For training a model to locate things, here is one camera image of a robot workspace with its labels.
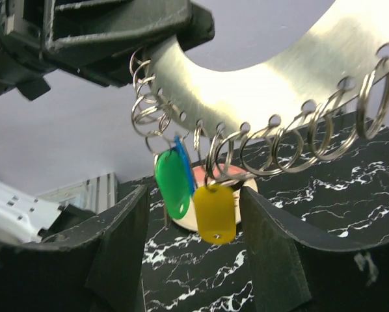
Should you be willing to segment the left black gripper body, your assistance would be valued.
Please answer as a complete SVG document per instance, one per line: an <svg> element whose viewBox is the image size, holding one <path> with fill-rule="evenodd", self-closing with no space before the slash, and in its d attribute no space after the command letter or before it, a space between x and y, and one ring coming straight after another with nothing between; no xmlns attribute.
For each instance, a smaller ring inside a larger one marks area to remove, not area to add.
<svg viewBox="0 0 389 312"><path fill-rule="evenodd" d="M143 51L176 37L183 50L212 40L212 13L193 1L0 1L0 96L32 101L61 70L102 87L144 79Z"/></svg>

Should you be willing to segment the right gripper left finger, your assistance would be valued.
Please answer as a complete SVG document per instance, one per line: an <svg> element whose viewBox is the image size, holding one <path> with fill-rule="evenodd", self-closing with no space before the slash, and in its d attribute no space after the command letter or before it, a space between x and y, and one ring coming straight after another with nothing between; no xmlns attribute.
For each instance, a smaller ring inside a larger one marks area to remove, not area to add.
<svg viewBox="0 0 389 312"><path fill-rule="evenodd" d="M41 243L0 240L0 311L134 311L148 219L140 185Z"/></svg>

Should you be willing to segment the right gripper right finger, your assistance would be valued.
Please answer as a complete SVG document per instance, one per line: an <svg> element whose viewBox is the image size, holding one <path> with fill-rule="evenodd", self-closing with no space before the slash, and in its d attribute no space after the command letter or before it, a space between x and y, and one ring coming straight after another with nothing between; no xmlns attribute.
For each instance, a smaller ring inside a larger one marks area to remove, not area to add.
<svg viewBox="0 0 389 312"><path fill-rule="evenodd" d="M240 192L257 311L389 311L389 240L341 239Z"/></svg>

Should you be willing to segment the yellow key tag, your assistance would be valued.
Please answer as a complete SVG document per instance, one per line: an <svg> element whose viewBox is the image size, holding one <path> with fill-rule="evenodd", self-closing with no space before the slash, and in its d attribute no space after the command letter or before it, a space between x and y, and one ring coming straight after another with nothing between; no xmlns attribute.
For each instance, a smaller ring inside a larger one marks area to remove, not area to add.
<svg viewBox="0 0 389 312"><path fill-rule="evenodd" d="M193 194L198 234L210 244L228 244L235 239L235 200L230 187L202 186Z"/></svg>

